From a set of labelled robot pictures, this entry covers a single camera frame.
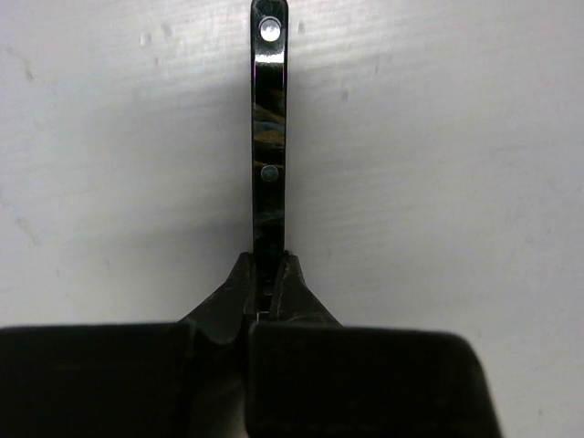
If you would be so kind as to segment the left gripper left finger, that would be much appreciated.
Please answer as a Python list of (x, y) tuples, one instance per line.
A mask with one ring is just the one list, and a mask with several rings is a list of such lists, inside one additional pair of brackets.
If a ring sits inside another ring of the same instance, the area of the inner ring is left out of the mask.
[(194, 325), (214, 345), (230, 345), (239, 336), (255, 292), (256, 263), (250, 253), (242, 253), (223, 284), (181, 322)]

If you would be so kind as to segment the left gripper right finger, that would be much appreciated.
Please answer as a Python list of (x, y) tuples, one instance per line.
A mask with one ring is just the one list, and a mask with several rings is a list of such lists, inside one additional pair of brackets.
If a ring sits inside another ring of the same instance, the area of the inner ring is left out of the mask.
[(271, 298), (271, 319), (283, 323), (340, 326), (329, 310), (307, 287), (299, 258), (284, 253)]

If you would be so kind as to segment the dark handled fork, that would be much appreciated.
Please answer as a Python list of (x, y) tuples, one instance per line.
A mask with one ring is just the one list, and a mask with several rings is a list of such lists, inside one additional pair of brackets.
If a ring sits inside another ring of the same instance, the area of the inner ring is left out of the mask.
[(255, 311), (268, 314), (285, 253), (288, 3), (250, 6)]

